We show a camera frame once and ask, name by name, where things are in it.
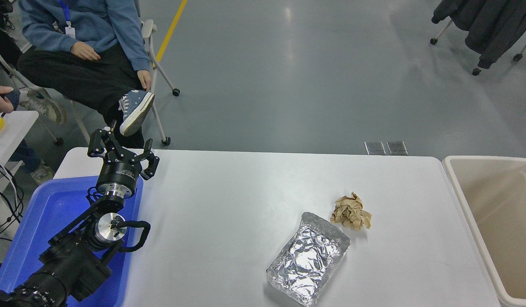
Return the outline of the seated person's left hand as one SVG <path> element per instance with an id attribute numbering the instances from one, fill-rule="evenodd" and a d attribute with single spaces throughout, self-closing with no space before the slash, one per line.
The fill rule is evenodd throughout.
<path id="1" fill-rule="evenodd" d="M 142 89 L 146 91 L 150 90 L 153 81 L 150 72 L 148 70 L 138 70 L 136 73 L 138 75 Z"/>

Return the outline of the seated person's right hand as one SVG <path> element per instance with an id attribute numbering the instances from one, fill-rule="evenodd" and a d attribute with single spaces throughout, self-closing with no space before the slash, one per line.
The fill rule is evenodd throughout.
<path id="1" fill-rule="evenodd" d="M 101 56 L 94 51 L 93 47 L 83 41 L 75 42 L 70 48 L 70 53 L 86 61 L 99 61 L 101 59 Z"/>

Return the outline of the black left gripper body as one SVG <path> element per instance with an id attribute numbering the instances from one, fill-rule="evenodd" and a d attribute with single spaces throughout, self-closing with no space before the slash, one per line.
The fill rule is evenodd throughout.
<path id="1" fill-rule="evenodd" d="M 109 186 L 119 185 L 127 191 L 135 191 L 142 165 L 132 162 L 134 153 L 117 154 L 109 152 L 104 156 L 104 164 L 97 179 L 98 191 L 106 191 Z"/>

